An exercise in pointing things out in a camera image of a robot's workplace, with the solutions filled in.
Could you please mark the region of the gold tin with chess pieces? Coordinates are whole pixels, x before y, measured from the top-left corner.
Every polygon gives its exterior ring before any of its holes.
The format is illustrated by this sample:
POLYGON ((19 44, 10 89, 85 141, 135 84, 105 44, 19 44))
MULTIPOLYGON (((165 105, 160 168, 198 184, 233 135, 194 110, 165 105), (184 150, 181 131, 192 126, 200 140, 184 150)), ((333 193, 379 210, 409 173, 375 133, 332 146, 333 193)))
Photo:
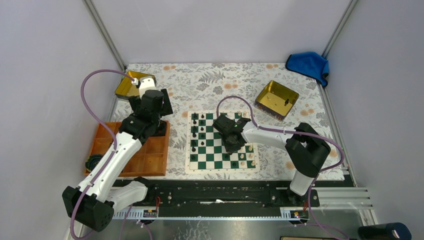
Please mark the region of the gold tin with chess pieces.
POLYGON ((254 106, 278 121, 283 121, 299 96, 294 90, 271 80, 256 97, 254 106))

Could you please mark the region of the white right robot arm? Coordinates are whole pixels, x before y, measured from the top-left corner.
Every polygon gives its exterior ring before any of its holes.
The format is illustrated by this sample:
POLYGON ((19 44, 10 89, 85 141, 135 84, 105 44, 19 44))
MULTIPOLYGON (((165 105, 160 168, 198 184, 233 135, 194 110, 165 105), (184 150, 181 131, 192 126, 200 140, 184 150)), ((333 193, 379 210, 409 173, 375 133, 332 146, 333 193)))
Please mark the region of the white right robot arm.
POLYGON ((235 121, 222 114, 212 126, 218 131, 229 154, 250 143, 286 150, 296 169, 286 193, 287 201, 293 206, 299 206, 307 199, 310 185, 331 152, 327 142, 304 122, 295 130, 284 130, 255 125, 252 119, 246 117, 235 121))

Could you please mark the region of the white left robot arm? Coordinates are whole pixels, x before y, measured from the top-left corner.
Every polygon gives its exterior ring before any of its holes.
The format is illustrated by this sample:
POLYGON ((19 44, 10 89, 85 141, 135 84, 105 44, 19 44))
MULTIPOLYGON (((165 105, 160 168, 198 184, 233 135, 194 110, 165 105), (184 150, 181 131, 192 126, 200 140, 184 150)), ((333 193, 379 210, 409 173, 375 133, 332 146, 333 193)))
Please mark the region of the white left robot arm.
POLYGON ((172 114, 165 89, 158 90, 152 77, 134 79, 139 95, 128 100, 132 114, 125 118, 112 134, 112 145, 91 173, 77 187, 68 186, 62 193, 66 212, 70 217, 70 231, 79 222, 93 231, 101 232, 111 222, 116 212, 140 202, 152 204, 155 192, 140 181, 113 190, 113 184, 130 159, 150 137, 165 132, 163 116, 172 114))

